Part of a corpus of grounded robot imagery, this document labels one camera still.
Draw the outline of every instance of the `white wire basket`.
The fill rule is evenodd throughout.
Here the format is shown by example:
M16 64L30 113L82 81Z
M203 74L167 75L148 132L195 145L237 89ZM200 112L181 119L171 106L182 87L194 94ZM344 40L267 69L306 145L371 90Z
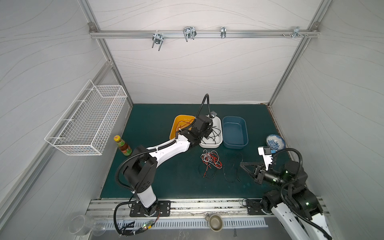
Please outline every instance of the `white wire basket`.
M127 98L121 85L91 86L82 89L45 137L49 144L70 156L102 154ZM78 100L81 94L85 97Z

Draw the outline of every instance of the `yellow bin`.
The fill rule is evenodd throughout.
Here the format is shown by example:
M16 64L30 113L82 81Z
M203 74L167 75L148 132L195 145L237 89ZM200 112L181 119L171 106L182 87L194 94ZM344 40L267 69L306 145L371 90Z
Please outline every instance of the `yellow bin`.
M176 136L176 132L179 130L179 128L184 128L188 125L190 125L193 120L195 119L194 116L190 115L178 115L175 117L175 120L173 121L172 130L169 135L169 140L172 140Z

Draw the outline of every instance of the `blue plastic bin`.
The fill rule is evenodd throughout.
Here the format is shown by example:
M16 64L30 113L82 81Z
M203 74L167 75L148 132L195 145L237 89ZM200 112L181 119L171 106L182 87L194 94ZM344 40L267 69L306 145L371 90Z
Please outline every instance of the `blue plastic bin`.
M227 148L242 149L248 144L248 132L245 120L241 117L223 118L223 143Z

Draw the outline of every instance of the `green table surface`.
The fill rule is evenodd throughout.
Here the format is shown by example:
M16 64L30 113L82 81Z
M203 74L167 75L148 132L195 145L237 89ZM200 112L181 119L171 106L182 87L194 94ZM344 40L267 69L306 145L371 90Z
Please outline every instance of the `green table surface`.
M221 144L215 150L223 164L222 169L208 170L207 179L201 174L205 172L205 164L200 158L203 148L196 146L187 152L168 159L159 166L152 184L158 198L260 198L263 193L272 189L267 183L258 185L239 167L243 162L263 162L257 147L266 146L265 139L269 134L278 134L269 114L267 106L262 104L224 105L212 104L222 120L225 116L239 116L245 119L249 143L243 149L228 149ZM151 147L169 140L169 133L177 115L196 115L198 104L135 104L128 119L122 138L132 149L139 145ZM208 114L205 105L201 111ZM116 184L114 175L117 167L125 157L119 150L112 162L101 198L128 198L132 194L128 189ZM279 154L275 169L281 167L289 156L286 152ZM122 182L127 183L120 174Z

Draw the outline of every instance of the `blue and white bowl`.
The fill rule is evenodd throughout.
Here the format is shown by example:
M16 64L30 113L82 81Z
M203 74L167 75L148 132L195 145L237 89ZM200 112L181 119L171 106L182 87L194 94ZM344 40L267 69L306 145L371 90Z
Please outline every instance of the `blue and white bowl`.
M270 148L275 150L283 150L285 148L284 139L276 134L268 135L266 143Z

